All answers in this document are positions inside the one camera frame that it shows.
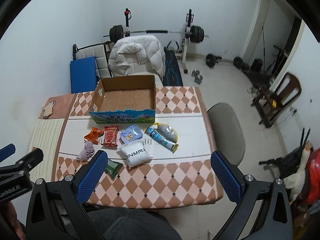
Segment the gray pants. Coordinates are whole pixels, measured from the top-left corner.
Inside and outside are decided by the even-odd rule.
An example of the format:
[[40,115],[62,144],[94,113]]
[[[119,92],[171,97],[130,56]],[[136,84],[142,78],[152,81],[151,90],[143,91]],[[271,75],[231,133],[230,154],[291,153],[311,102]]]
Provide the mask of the gray pants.
[[[88,216],[106,240],[181,240],[166,218],[155,212],[110,207],[91,211]],[[71,224],[66,227],[72,237],[79,239]]]

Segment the white package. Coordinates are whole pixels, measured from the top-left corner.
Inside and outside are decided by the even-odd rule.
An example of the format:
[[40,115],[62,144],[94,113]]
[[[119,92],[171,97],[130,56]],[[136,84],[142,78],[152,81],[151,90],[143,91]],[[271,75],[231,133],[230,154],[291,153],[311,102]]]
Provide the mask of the white package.
[[152,159],[145,150],[141,140],[126,143],[120,147],[120,150],[125,153],[129,167],[137,166]]

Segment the checkered tablecloth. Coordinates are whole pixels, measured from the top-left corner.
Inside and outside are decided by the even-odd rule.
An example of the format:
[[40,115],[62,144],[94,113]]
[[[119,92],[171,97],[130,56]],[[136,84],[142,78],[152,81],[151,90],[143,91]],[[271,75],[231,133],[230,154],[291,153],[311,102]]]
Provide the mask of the checkered tablecloth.
[[[81,165],[59,157],[56,181],[75,174]],[[172,208],[215,200],[216,177],[210,160],[123,166],[115,180],[103,173],[89,203],[128,208]]]
[[[89,116],[93,93],[79,93],[70,116]],[[198,114],[200,112],[199,101],[193,87],[156,89],[156,114]]]

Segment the blue snack package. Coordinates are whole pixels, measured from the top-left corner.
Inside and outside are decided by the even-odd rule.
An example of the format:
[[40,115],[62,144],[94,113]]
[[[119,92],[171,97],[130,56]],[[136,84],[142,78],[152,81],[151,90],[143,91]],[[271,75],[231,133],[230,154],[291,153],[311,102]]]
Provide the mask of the blue snack package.
[[123,143],[132,142],[134,140],[141,139],[143,133],[140,131],[139,127],[135,124],[130,125],[127,129],[120,133],[120,138]]

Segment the doorway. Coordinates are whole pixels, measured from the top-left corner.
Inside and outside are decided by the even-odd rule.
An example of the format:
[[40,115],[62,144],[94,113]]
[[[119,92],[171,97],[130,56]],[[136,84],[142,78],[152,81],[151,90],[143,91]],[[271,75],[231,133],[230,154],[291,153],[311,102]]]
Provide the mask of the doorway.
[[270,87],[287,66],[301,26],[301,18],[285,0],[259,0],[243,61],[253,86]]

